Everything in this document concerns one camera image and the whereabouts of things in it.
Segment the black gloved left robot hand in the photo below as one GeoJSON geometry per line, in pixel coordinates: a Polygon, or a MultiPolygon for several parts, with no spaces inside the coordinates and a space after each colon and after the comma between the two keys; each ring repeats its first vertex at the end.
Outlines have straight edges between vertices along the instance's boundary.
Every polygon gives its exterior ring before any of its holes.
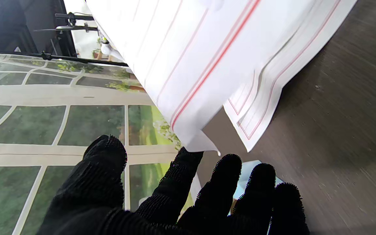
{"type": "Polygon", "coordinates": [[[124,145],[101,135],[58,189],[38,235],[309,235],[298,188],[275,184],[272,165],[254,167],[236,202],[242,161],[223,156],[195,204],[181,214],[203,152],[182,148],[158,186],[135,212],[123,208],[124,145]]]}

